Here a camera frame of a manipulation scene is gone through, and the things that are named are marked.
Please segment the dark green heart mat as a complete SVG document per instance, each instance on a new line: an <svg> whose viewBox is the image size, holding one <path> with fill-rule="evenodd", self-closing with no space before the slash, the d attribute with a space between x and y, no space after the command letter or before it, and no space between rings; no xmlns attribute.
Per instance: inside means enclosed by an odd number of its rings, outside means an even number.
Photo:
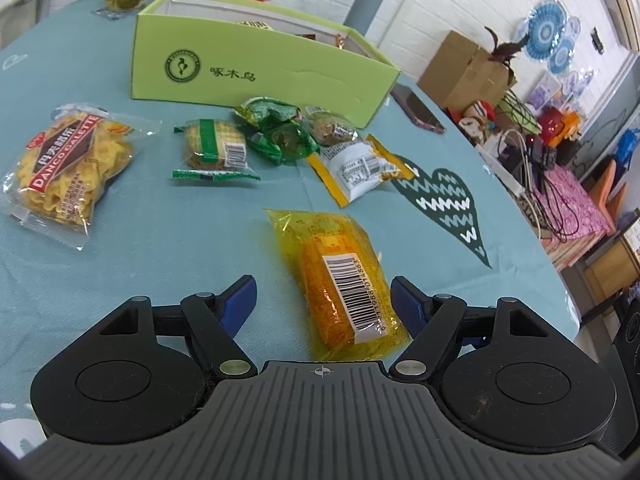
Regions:
<svg viewBox="0 0 640 480"><path fill-rule="evenodd" d="M412 178L393 180L394 188L421 214L469 249L484 266L491 268L474 197L461 177L446 168L428 172L408 158L397 158Z"/></svg>

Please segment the blue paper fan decoration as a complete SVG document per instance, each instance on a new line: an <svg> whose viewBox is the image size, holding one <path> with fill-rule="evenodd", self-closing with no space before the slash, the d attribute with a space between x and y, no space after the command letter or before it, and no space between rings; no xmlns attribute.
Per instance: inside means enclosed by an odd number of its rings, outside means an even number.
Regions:
<svg viewBox="0 0 640 480"><path fill-rule="evenodd" d="M572 66L582 22L570 15L558 0L538 3L525 20L528 40L525 52L537 62L546 62L552 75L560 76Z"/></svg>

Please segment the brown cardboard box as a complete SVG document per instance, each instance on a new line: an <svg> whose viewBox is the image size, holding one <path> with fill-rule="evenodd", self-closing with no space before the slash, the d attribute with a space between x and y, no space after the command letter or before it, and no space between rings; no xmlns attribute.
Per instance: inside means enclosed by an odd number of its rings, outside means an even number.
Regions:
<svg viewBox="0 0 640 480"><path fill-rule="evenodd" d="M518 82L489 51L450 30L418 81L418 87L440 108L463 112L476 101L492 107Z"/></svg>

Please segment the green sandwich cracker packet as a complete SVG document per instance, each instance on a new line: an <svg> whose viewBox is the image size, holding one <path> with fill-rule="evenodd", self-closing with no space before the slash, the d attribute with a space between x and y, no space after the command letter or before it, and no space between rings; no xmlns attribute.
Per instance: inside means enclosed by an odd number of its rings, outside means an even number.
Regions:
<svg viewBox="0 0 640 480"><path fill-rule="evenodd" d="M174 133L183 140L182 165L172 170L175 180L260 180L248 164L245 136L231 122L194 119L175 127Z"/></svg>

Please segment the black smartphone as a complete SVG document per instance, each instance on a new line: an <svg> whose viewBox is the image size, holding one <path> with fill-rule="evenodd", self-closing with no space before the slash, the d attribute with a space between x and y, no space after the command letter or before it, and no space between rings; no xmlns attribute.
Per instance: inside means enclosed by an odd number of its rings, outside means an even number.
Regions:
<svg viewBox="0 0 640 480"><path fill-rule="evenodd" d="M422 129L444 134L445 127L422 100L404 84L395 84L390 95L399 104L413 125Z"/></svg>

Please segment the green cardboard storage box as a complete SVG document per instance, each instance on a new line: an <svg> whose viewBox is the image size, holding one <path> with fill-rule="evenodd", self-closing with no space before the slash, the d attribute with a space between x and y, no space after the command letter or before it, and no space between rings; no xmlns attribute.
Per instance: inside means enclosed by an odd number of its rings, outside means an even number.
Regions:
<svg viewBox="0 0 640 480"><path fill-rule="evenodd" d="M134 26L136 100L232 107L266 96L367 127L399 68L360 32L254 0L155 0Z"/></svg>

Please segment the white printed snack packet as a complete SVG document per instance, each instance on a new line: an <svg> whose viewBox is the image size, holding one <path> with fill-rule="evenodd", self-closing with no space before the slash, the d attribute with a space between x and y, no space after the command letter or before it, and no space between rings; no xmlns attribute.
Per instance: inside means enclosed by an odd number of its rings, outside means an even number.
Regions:
<svg viewBox="0 0 640 480"><path fill-rule="evenodd" d="M309 165L340 208L389 180L412 180L413 172L375 136L320 148Z"/></svg>

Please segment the Danco galette chips bag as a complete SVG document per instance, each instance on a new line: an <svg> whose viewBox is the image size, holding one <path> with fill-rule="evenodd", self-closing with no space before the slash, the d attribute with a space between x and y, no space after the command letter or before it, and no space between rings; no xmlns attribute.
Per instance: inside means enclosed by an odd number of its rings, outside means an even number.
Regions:
<svg viewBox="0 0 640 480"><path fill-rule="evenodd" d="M67 103L52 113L1 179L1 212L29 231L81 250L112 181L160 132L159 120Z"/></svg>

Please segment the green wrapped snack packet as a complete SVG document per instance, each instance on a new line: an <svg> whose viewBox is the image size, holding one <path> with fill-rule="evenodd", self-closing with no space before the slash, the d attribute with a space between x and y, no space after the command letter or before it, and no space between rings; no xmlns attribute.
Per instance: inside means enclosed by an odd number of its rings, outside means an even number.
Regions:
<svg viewBox="0 0 640 480"><path fill-rule="evenodd" d="M247 124L247 144L276 165L320 152L302 111L293 104L255 96L233 107L233 111Z"/></svg>

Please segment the clear round pastry packet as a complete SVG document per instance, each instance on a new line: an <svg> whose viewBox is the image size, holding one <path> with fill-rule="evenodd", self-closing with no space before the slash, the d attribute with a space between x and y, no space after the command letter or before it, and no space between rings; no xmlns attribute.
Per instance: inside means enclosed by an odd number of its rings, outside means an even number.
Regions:
<svg viewBox="0 0 640 480"><path fill-rule="evenodd" d="M345 117L318 106L306 106L303 118L314 140L321 146L352 142L358 138L357 128Z"/></svg>

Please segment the grey-blue thermos bottle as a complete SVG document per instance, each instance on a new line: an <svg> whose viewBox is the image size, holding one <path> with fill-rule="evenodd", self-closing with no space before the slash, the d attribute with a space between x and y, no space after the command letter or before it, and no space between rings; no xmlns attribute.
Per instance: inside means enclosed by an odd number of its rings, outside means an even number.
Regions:
<svg viewBox="0 0 640 480"><path fill-rule="evenodd" d="M366 36L384 0L354 0L343 24Z"/></svg>

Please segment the orange-yellow cake packet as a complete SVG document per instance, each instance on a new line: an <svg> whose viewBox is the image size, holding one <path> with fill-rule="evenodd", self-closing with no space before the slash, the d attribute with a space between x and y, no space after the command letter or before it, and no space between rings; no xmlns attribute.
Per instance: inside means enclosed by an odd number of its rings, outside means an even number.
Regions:
<svg viewBox="0 0 640 480"><path fill-rule="evenodd" d="M375 361L408 344L378 256L352 217L277 209L266 214L306 299L315 360Z"/></svg>

